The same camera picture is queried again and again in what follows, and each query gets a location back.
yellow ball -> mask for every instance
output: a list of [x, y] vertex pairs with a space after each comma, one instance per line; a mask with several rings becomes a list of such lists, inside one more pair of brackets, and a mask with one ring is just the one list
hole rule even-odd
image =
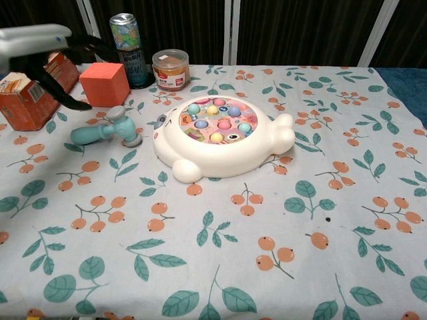
[[206, 113], [208, 115], [217, 115], [218, 114], [218, 108], [215, 105], [211, 105], [207, 108]]
[[218, 143], [224, 140], [224, 136], [219, 133], [219, 132], [215, 132], [211, 134], [211, 141], [214, 143]]

toy eye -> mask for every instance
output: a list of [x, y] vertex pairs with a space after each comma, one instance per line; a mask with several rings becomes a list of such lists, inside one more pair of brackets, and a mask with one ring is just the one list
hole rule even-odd
[[238, 137], [238, 135], [229, 135], [227, 138], [230, 140], [236, 140]]
[[166, 116], [160, 115], [157, 118], [157, 121], [154, 123], [154, 130], [159, 129], [164, 124], [165, 120], [166, 120]]

cardboard box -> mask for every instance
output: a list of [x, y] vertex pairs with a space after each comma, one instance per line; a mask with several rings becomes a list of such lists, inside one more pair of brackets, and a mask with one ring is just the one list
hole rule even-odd
[[[77, 67], [61, 53], [52, 53], [47, 72], [69, 92], [79, 78]], [[11, 72], [0, 80], [0, 111], [17, 131], [40, 130], [59, 103], [23, 73]]]

whack-a-mole toy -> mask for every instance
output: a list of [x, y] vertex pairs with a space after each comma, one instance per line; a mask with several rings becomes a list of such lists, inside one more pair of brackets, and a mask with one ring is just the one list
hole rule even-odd
[[207, 95], [188, 100], [154, 123], [154, 149], [183, 183], [240, 175], [295, 141], [291, 115], [271, 121], [242, 99]]

black curtain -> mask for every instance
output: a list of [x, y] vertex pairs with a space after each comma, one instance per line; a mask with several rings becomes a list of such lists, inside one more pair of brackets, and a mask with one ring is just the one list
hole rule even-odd
[[[44, 23], [65, 25], [70, 28], [73, 35], [87, 34], [75, 0], [12, 0], [1, 2], [0, 28]], [[92, 54], [87, 54], [83, 50], [79, 52], [82, 58], [79, 62], [94, 61]]]
[[357, 65], [382, 0], [242, 0], [238, 65]]
[[151, 63], [154, 53], [181, 49], [191, 64], [222, 64], [224, 0], [91, 0], [99, 32], [114, 45], [109, 18], [132, 13], [145, 38], [144, 53]]
[[427, 68], [426, 37], [427, 1], [400, 0], [371, 66]]

